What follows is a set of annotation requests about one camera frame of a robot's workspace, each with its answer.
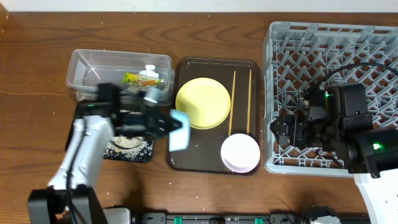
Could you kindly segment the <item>blue bowl with rice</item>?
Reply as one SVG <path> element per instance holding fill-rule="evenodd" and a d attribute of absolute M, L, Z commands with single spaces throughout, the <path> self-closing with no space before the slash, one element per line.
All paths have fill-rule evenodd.
<path fill-rule="evenodd" d="M 178 111 L 170 110 L 170 116 L 182 123 L 181 128 L 169 133 L 169 151 L 185 150 L 190 142 L 190 120 L 188 114 Z"/>

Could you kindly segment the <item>green yellow snack wrapper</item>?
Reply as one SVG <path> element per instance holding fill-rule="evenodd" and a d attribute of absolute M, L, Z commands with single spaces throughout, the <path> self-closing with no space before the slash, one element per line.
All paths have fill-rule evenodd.
<path fill-rule="evenodd" d="M 128 85 L 138 86 L 140 88 L 148 88 L 157 86 L 161 81 L 161 78 L 147 77 L 145 75 L 126 72 L 121 82 Z"/>

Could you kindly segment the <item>yellow plate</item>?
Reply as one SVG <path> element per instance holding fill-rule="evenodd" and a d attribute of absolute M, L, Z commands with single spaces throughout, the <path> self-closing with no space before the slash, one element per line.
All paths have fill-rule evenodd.
<path fill-rule="evenodd" d="M 179 89 L 175 107 L 188 114 L 191 127 L 211 129 L 229 115 L 231 97 L 220 82 L 211 78 L 195 78 Z"/>

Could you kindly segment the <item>white tissue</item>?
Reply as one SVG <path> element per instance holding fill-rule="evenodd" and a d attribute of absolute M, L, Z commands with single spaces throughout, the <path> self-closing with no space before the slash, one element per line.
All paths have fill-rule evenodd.
<path fill-rule="evenodd" d="M 145 65 L 145 69 L 141 70 L 139 74 L 146 77 L 158 78 L 159 74 L 155 70 L 156 70 L 155 65 Z"/>

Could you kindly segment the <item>pink bowl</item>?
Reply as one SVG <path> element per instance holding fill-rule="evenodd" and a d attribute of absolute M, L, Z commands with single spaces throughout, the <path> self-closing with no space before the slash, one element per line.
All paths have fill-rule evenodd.
<path fill-rule="evenodd" d="M 247 173 L 260 162 L 261 151 L 258 143 L 247 134 L 233 134 L 221 145 L 221 160 L 231 171 Z"/>

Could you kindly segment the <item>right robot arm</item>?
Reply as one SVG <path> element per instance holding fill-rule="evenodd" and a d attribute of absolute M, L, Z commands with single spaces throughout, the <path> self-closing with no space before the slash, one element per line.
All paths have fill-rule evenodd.
<path fill-rule="evenodd" d="M 374 128 L 370 113 L 313 119 L 285 114 L 271 122 L 279 145 L 333 151 L 353 175 L 371 223 L 397 223 L 397 130 Z"/>

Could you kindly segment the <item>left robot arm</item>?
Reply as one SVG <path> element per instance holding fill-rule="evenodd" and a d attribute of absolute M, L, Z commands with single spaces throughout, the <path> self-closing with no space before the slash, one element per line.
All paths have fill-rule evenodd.
<path fill-rule="evenodd" d="M 133 223 L 130 209 L 103 208 L 95 193 L 107 145 L 115 136 L 169 136 L 173 151 L 188 146 L 189 117 L 153 105 L 115 105 L 84 101 L 76 111 L 65 157 L 47 188 L 33 190 L 28 199 L 31 223 Z"/>

